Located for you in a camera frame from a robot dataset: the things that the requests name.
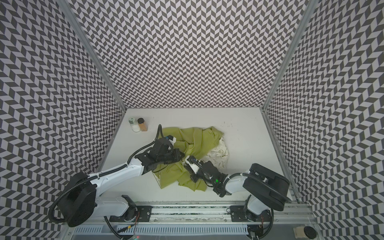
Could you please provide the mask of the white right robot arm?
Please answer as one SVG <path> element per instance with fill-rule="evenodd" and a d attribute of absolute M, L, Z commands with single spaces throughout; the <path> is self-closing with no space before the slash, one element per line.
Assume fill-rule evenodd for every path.
<path fill-rule="evenodd" d="M 285 204 L 292 202 L 288 197 L 289 180 L 260 164 L 252 164 L 248 172 L 227 175 L 210 161 L 204 163 L 191 156 L 186 160 L 185 168 L 193 182 L 204 181 L 221 198 L 248 192 L 243 207 L 244 219 L 248 221 L 255 221 L 267 210 L 281 212 Z"/>

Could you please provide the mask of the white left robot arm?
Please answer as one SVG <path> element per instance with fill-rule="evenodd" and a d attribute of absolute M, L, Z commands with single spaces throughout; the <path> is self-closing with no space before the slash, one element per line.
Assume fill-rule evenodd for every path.
<path fill-rule="evenodd" d="M 88 219 L 123 216 L 129 208 L 135 208 L 128 196 L 107 197 L 109 189 L 148 172 L 159 165 L 168 165 L 181 161 L 184 154 L 177 148 L 177 138 L 163 135 L 158 126 L 155 140 L 136 150 L 127 162 L 94 174 L 78 173 L 71 177 L 62 193 L 52 203 L 48 218 L 52 223 L 66 223 L 77 227 Z"/>

